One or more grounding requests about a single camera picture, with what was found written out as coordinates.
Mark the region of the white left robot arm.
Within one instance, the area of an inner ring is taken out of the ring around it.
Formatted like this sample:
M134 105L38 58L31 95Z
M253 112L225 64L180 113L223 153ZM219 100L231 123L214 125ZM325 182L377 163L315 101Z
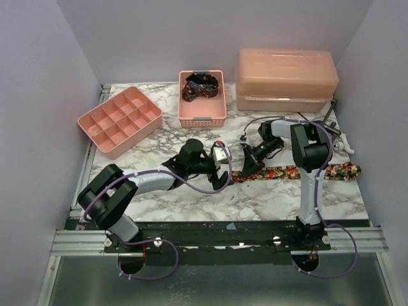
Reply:
M214 142L210 152L205 152L203 143L191 138L178 154L155 168L122 170L109 164L79 193L77 202L85 221L114 234L126 251L133 252L141 246L140 228L125 211L135 196L182 185L194 189L188 181L194 175L206 176L212 185L209 193L219 193L232 182L231 169L218 174L222 164L231 165L231 154L223 142Z

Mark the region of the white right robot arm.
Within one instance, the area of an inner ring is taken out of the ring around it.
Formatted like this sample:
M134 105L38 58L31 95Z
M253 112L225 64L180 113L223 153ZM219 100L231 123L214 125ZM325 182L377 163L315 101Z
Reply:
M267 155L284 146L283 138L291 140L292 156L300 173L301 200L292 240L297 248L306 250L324 235L322 217L323 180L333 155L332 139L323 125L307 120L272 119L260 124L262 142L253 147L246 135L240 137L244 152L242 178L257 174L264 167Z

